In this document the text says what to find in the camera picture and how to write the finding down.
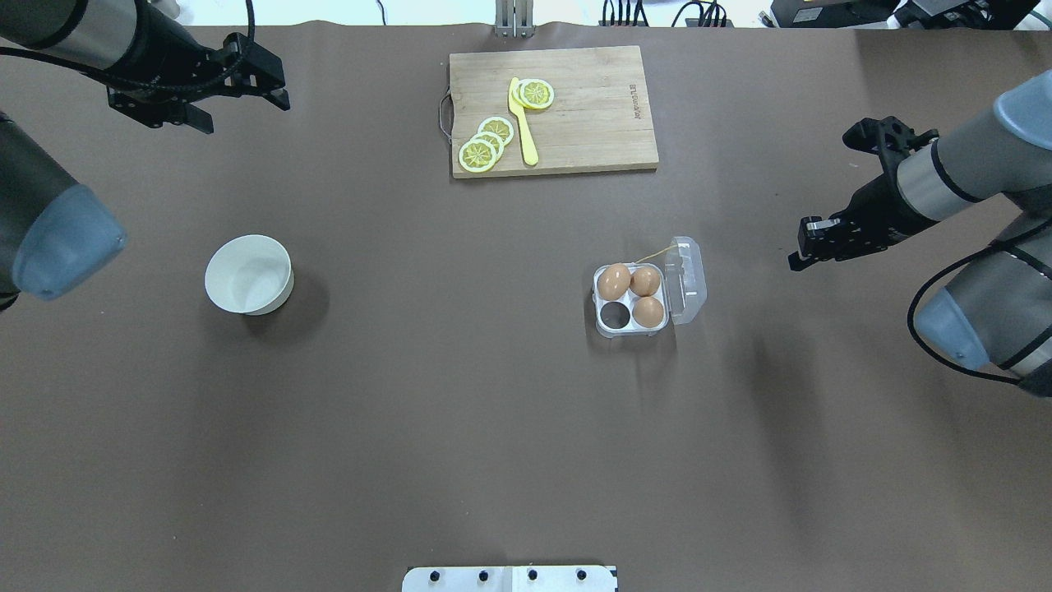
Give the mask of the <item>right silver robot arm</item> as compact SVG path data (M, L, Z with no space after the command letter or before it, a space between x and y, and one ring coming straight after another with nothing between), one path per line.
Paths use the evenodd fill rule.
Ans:
M884 252L992 197L1018 215L980 250L931 275L907 308L907 330L953 371L1051 392L1051 74L1004 91L947 134L898 118L864 118L842 136L879 159L881 173L838 212L800 221L801 272Z

